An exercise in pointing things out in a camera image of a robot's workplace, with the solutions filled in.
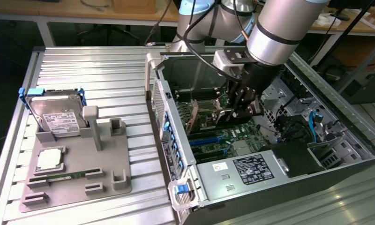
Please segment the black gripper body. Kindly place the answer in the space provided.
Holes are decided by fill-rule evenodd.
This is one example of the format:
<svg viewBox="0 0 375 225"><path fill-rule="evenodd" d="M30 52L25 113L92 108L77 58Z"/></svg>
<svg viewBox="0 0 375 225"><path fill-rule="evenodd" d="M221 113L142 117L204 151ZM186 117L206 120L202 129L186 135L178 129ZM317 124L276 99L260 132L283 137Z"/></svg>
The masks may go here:
<svg viewBox="0 0 375 225"><path fill-rule="evenodd" d="M269 66L260 62L246 63L233 68L233 75L240 78L234 85L233 93L238 94L242 91L253 90L256 96L261 96L262 91L268 88L276 78L283 65Z"/></svg>

